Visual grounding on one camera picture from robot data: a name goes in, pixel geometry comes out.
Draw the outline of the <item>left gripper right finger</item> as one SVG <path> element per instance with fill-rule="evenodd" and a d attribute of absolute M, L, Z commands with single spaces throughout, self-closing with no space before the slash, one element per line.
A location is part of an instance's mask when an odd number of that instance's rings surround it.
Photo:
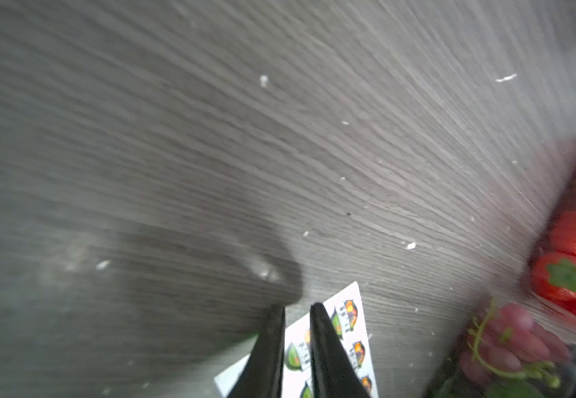
<path fill-rule="evenodd" d="M 309 319 L 314 396 L 369 398 L 322 303 L 311 306 Z"/>

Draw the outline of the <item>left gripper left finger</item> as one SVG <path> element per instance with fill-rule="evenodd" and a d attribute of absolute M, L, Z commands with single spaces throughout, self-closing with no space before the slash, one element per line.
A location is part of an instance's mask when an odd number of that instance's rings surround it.
<path fill-rule="evenodd" d="M 280 398 L 284 369 L 285 308 L 270 307 L 246 366 L 228 398 Z"/>

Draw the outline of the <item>white fruit sticker sheet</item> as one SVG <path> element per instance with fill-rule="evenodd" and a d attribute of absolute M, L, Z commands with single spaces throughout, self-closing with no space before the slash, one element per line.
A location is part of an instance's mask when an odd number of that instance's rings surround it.
<path fill-rule="evenodd" d="M 351 283 L 286 323 L 274 304 L 251 353 L 214 382 L 223 397 L 376 397 L 360 288 Z"/>

